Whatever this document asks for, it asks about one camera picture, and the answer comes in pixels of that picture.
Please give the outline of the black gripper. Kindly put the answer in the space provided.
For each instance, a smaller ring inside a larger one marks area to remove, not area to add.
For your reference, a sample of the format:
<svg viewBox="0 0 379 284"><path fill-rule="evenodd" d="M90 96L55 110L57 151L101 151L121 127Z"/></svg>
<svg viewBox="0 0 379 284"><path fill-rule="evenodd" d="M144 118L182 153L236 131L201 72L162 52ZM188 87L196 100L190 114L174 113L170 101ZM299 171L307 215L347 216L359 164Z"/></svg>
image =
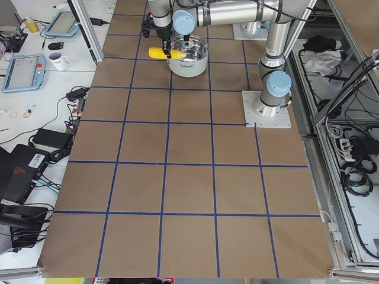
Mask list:
<svg viewBox="0 0 379 284"><path fill-rule="evenodd" d="M162 50L167 59L171 59L172 24L156 28L157 36L162 40ZM190 41L190 34L184 35L184 41Z"/></svg>

